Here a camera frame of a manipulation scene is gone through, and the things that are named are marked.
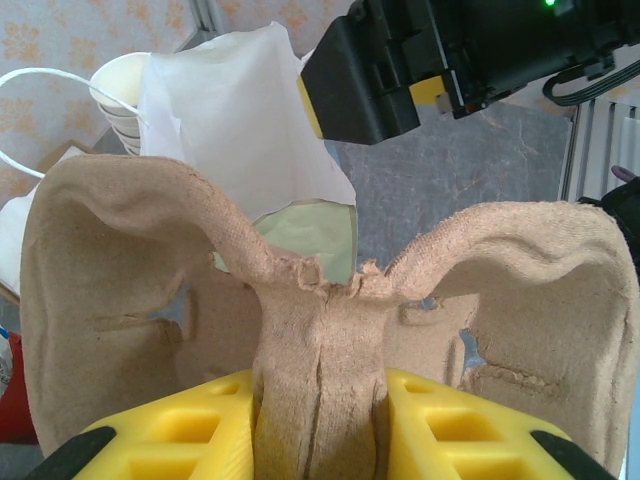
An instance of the metal frame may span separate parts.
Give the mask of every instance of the metal frame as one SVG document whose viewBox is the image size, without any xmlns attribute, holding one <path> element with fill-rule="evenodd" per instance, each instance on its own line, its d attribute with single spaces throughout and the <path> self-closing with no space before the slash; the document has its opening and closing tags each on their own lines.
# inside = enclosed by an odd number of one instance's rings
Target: metal frame
<svg viewBox="0 0 640 480">
<path fill-rule="evenodd" d="M 220 31 L 220 18 L 216 9 L 212 8 L 211 1 L 189 0 L 189 6 L 198 30 L 204 32 L 208 38 L 215 37 Z"/>
<path fill-rule="evenodd" d="M 575 202 L 583 196 L 600 200 L 622 185 L 611 174 L 611 167 L 619 164 L 625 118 L 637 118 L 636 107 L 596 99 L 578 108 L 563 168 L 560 200 Z M 640 158 L 627 158 L 622 166 L 638 173 Z"/>
</svg>

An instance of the white tissue paper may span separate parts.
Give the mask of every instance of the white tissue paper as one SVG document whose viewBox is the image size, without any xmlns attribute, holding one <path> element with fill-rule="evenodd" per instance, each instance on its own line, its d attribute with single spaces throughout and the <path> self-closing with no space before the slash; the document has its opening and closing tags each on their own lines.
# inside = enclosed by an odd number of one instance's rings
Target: white tissue paper
<svg viewBox="0 0 640 480">
<path fill-rule="evenodd" d="M 310 126 L 296 83 L 302 65 L 277 23 L 152 54 L 140 91 L 141 155 L 191 165 L 271 244 L 317 255 L 326 278 L 345 283 L 355 191 Z"/>
<path fill-rule="evenodd" d="M 69 147 L 59 161 L 84 152 Z M 20 296 L 20 258 L 22 239 L 27 226 L 27 216 L 33 203 L 38 185 L 25 197 L 9 200 L 0 210 L 0 283 L 16 296 Z"/>
</svg>

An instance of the white paper cup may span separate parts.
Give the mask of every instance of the white paper cup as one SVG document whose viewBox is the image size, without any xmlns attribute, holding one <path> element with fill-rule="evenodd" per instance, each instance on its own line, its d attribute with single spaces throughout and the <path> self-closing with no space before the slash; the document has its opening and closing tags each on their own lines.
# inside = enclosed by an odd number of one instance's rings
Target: white paper cup
<svg viewBox="0 0 640 480">
<path fill-rule="evenodd" d="M 91 83 L 104 89 L 118 100 L 135 107 L 140 96 L 142 70 L 149 58 L 148 52 L 136 52 L 114 58 L 104 64 L 91 77 Z M 91 96 L 112 115 L 130 116 L 131 112 L 90 89 Z"/>
<path fill-rule="evenodd" d="M 111 111 L 109 111 L 109 109 L 103 107 L 102 105 L 98 104 L 98 109 L 102 112 L 103 115 L 110 115 L 112 117 L 118 117 L 118 118 L 131 118 L 131 117 L 135 117 L 135 115 L 133 113 L 131 113 L 129 110 L 125 110 L 126 115 L 125 114 L 115 114 L 112 113 Z"/>
<path fill-rule="evenodd" d="M 129 153 L 130 155 L 140 155 L 140 149 L 136 148 L 136 147 L 128 147 L 127 145 L 124 146 L 124 149 L 127 151 L 127 153 Z"/>
<path fill-rule="evenodd" d="M 122 127 L 135 128 L 140 131 L 140 127 L 138 127 L 138 117 L 114 117 L 113 115 L 109 115 L 108 113 L 105 113 L 104 116 L 107 117 L 107 120 L 109 120 L 109 123 L 112 126 L 116 127 L 123 133 L 124 130 L 122 129 Z"/>
<path fill-rule="evenodd" d="M 126 135 L 118 135 L 120 141 L 127 147 L 140 148 L 140 139 L 128 137 Z"/>
<path fill-rule="evenodd" d="M 124 127 L 122 125 L 114 126 L 112 125 L 113 130 L 118 135 L 126 135 L 127 137 L 140 138 L 140 129 L 136 125 L 135 127 Z"/>
</svg>

